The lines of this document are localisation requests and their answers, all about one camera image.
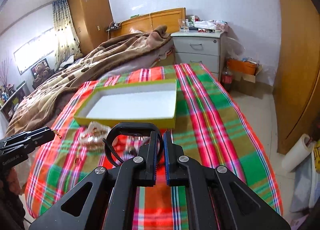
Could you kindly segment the green-edged white tray box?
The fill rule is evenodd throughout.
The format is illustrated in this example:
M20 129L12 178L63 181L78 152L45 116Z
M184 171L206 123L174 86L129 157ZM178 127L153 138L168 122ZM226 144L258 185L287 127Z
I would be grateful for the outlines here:
M153 123L173 129L176 123L175 79L135 82L96 88L74 114L81 125L98 122L114 127L121 122Z

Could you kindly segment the beige hair claw clip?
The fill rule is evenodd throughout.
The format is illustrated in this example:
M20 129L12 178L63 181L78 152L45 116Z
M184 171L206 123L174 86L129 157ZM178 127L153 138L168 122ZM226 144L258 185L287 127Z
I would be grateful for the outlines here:
M87 129L79 135L79 143L87 151L102 153L104 142L111 128L98 122L90 122Z

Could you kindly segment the wooden door wardrobe right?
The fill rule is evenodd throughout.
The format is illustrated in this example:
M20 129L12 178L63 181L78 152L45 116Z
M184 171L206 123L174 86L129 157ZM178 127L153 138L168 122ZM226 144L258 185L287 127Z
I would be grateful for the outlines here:
M287 154L319 122L319 12L312 0L279 0L281 45L274 82L278 148Z

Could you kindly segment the gold chain black charm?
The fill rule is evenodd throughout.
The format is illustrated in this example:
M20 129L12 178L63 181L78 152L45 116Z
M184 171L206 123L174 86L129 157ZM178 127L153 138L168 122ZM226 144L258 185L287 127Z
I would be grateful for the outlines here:
M52 130L54 132L54 134L56 134L58 136L58 138L62 138L62 136L59 134L59 132L55 129L55 130Z

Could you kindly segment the wooden bed headboard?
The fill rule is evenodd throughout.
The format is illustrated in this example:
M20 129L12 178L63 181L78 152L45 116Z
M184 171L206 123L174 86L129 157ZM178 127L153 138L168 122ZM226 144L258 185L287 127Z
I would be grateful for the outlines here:
M110 31L111 38L136 32L151 32L158 26L166 25L167 33L180 30L179 19L185 19L185 8L174 8L153 12L122 21L118 29Z

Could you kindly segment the tall wooden wardrobe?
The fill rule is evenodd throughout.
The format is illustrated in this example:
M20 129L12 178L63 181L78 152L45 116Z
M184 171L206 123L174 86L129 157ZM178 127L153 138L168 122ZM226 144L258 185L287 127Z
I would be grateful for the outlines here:
M109 0L68 0L73 25L86 55L107 41L106 29L113 22Z

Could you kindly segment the grey bedside drawer cabinet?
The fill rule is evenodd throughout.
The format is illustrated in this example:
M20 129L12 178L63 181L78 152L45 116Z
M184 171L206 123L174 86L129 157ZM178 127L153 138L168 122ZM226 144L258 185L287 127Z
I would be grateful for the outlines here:
M225 32L176 32L171 37L175 46L176 63L203 64L213 76L221 78L226 55Z

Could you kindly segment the red cola bottle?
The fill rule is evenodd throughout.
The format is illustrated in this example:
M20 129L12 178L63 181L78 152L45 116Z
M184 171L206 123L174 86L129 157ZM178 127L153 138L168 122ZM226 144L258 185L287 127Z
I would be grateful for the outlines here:
M225 67L221 75L221 84L227 92L231 90L232 82L233 82L233 74L228 67Z

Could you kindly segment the brown patterned blanket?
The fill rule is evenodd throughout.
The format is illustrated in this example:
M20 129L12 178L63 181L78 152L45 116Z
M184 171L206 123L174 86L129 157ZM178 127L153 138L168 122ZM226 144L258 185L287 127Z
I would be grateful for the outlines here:
M108 71L155 51L170 40L166 25L149 33L130 33L109 39L40 85L19 104L5 136L39 129L56 112L64 95L76 93L87 81L97 80Z

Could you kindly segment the white paper roll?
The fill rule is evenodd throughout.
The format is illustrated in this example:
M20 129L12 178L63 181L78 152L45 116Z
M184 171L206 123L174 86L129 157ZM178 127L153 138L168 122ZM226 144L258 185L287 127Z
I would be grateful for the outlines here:
M282 168L287 173L293 171L311 154L313 149L312 144L313 141L311 137L307 134L302 134L300 139L295 143L295 145L283 158L281 162Z

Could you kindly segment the orange storage box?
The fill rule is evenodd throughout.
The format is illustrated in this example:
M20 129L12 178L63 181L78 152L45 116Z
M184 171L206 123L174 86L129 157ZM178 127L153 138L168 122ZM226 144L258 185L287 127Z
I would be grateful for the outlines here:
M240 72L249 75L255 75L257 65L250 62L244 62L236 59L227 59L227 67L231 71Z

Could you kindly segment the patterned window curtain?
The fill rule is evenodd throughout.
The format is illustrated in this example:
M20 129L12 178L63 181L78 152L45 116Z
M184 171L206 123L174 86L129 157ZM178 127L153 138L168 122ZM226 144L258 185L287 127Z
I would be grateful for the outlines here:
M70 56L80 53L80 40L76 34L68 0L56 0L53 6L53 24L56 41L55 70Z

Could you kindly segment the clear glass cup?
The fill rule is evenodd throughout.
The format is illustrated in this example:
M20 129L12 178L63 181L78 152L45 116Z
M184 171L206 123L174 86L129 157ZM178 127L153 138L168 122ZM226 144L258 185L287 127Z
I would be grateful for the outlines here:
M189 21L188 19L178 19L180 32L189 32Z

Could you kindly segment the black fitness wristband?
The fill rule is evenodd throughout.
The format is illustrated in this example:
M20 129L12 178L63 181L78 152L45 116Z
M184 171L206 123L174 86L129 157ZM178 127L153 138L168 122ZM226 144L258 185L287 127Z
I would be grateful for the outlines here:
M160 129L152 123L119 123L111 129L103 142L105 156L114 167L122 165L131 157L142 155L152 155L157 164L164 150Z

